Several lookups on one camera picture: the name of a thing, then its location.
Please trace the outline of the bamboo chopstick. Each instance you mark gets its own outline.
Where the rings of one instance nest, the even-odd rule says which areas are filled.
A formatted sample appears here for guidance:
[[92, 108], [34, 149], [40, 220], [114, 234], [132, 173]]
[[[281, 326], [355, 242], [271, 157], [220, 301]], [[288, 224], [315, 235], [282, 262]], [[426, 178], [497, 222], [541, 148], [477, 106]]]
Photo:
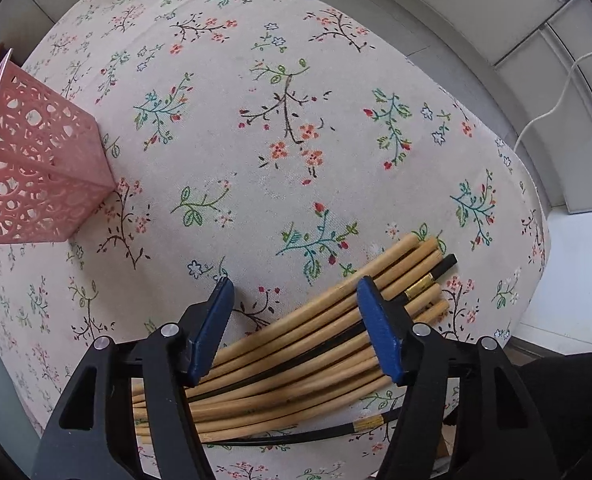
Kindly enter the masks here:
[[356, 273], [351, 274], [351, 276], [348, 276], [348, 278], [345, 278], [342, 282], [309, 300], [296, 310], [290, 312], [287, 316], [284, 316], [284, 318], [280, 318], [262, 330], [258, 330], [258, 332], [234, 342], [234, 344], [231, 344], [226, 348], [220, 349], [216, 353], [212, 367], [216, 368], [229, 363], [240, 356], [245, 356], [247, 353], [260, 348], [264, 344], [268, 344], [269, 342], [278, 339], [279, 336], [283, 336], [294, 327], [298, 327], [299, 325], [302, 325], [302, 323], [311, 320], [354, 292], [360, 278], [367, 275], [375, 276], [380, 274], [392, 266], [402, 256], [407, 255], [407, 253], [416, 246], [418, 246], [418, 238], [414, 234], [406, 234], [401, 240], [398, 240], [396, 244], [393, 244], [391, 248], [387, 249], [386, 252], [382, 252], [381, 255], [369, 261]]
[[[411, 269], [420, 264], [420, 262], [430, 256], [433, 252], [436, 252], [437, 249], [438, 241], [436, 237], [431, 236], [426, 238], [426, 240], [418, 240], [418, 246], [408, 252], [407, 255], [402, 256], [388, 269], [380, 274], [371, 276], [371, 278], [375, 278], [379, 283], [384, 285], [392, 284], [394, 281], [398, 280], [398, 278], [402, 278], [404, 274], [407, 274]], [[206, 384], [206, 382], [211, 382], [224, 375], [233, 373], [248, 364], [255, 363], [290, 344], [294, 344], [294, 342], [304, 339], [305, 336], [316, 332], [319, 327], [328, 325], [335, 321], [336, 318], [340, 318], [343, 314], [353, 308], [355, 303], [356, 291], [352, 292], [348, 297], [340, 300], [337, 304], [334, 304], [334, 306], [321, 312], [311, 320], [302, 323], [302, 325], [299, 325], [298, 327], [294, 327], [283, 336], [279, 336], [278, 339], [275, 339], [268, 344], [264, 344], [260, 348], [247, 353], [245, 356], [240, 356], [229, 363], [216, 368], [211, 367], [210, 372], [202, 382]]]
[[[417, 297], [430, 285], [430, 275], [446, 257], [433, 238], [374, 278], [383, 296], [392, 298], [412, 292]], [[335, 304], [317, 299], [287, 317], [269, 325], [229, 348], [217, 353], [217, 364], [200, 385], [188, 392], [190, 398], [215, 396], [229, 388], [238, 388], [246, 379], [254, 379], [307, 351], [345, 333], [360, 321], [357, 294], [351, 289]]]
[[257, 375], [249, 384], [241, 380], [220, 392], [189, 392], [186, 396], [192, 414], [200, 420], [229, 417], [310, 396], [376, 368], [368, 333], [362, 323], [357, 323], [345, 333], [280, 363], [269, 370], [267, 377]]
[[[382, 372], [381, 369], [380, 369], [380, 366], [378, 365], [378, 362], [377, 362], [377, 368], [376, 369], [379, 372]], [[191, 408], [190, 408], [190, 404], [189, 404], [188, 398], [186, 397], [186, 394], [183, 393], [183, 396], [181, 397], [181, 400], [183, 401], [183, 403], [189, 407], [190, 412], [191, 412], [191, 415], [192, 415], [193, 420], [194, 420], [195, 423], [197, 423], [197, 422], [214, 422], [215, 420], [229, 419], [229, 418], [238, 417], [238, 416], [241, 416], [241, 415], [250, 415], [250, 414], [254, 414], [256, 412], [260, 412], [262, 410], [266, 410], [267, 408], [276, 408], [279, 405], [289, 404], [289, 403], [292, 403], [292, 402], [295, 402], [295, 401], [299, 401], [299, 400], [304, 400], [304, 399], [305, 399], [305, 396], [301, 396], [300, 398], [292, 399], [292, 400], [289, 400], [287, 402], [283, 401], [283, 402], [278, 402], [278, 403], [271, 403], [269, 405], [264, 406], [263, 408], [257, 408], [256, 410], [251, 410], [251, 411], [246, 411], [246, 412], [238, 412], [238, 413], [235, 413], [235, 414], [233, 414], [233, 415], [231, 415], [229, 417], [219, 417], [219, 418], [215, 418], [215, 419], [200, 420], [200, 419], [198, 419], [197, 417], [195, 417], [192, 414], [192, 411], [191, 411]]]
[[326, 415], [356, 402], [368, 394], [388, 386], [392, 381], [378, 370], [371, 370], [339, 386], [306, 396], [304, 400], [267, 408], [250, 415], [241, 415], [214, 422], [195, 424], [202, 442], [245, 438], [265, 431], [283, 429], [313, 417]]

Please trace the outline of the black chopstick gold band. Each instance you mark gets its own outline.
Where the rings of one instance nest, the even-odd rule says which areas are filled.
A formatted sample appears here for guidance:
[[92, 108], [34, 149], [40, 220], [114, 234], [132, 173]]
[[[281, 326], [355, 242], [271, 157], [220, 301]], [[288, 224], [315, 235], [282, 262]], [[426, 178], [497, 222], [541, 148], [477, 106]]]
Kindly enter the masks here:
[[[400, 300], [414, 313], [422, 309], [418, 297], [427, 298], [441, 275], [456, 265], [453, 254], [434, 252], [399, 280], [380, 289], [386, 300]], [[247, 365], [207, 385], [185, 391], [191, 402], [209, 402], [247, 398], [279, 389], [308, 378], [354, 354], [362, 354], [368, 336], [358, 308], [352, 308], [334, 322], [306, 338], [294, 342], [265, 358]]]
[[334, 438], [353, 436], [354, 434], [368, 434], [381, 426], [386, 426], [390, 422], [398, 419], [402, 408], [394, 408], [374, 416], [346, 422], [343, 425], [333, 427], [298, 432], [298, 434], [281, 434], [272, 437], [241, 438], [216, 441], [207, 443], [207, 446], [228, 446], [229, 448], [246, 448], [246, 446], [279, 446], [317, 442], [330, 440]]

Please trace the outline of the floral tablecloth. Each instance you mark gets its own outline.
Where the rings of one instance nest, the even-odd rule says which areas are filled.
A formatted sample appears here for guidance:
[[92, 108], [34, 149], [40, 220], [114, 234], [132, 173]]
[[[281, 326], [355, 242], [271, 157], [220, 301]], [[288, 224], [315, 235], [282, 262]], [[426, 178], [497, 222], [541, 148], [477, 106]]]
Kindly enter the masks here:
[[0, 358], [34, 450], [88, 345], [144, 337], [223, 276], [234, 344], [434, 238], [441, 333], [509, 339], [548, 261], [511, 145], [319, 0], [80, 0], [24, 70], [92, 115], [116, 188], [65, 243], [0, 245]]

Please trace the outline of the pink perforated utensil holder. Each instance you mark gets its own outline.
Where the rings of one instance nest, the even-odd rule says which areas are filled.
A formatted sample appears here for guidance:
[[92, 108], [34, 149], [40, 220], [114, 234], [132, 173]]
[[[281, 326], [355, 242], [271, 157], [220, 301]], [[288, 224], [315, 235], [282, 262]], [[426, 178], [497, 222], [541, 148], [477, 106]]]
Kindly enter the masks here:
[[113, 192], [95, 119], [0, 62], [0, 244], [64, 242]]

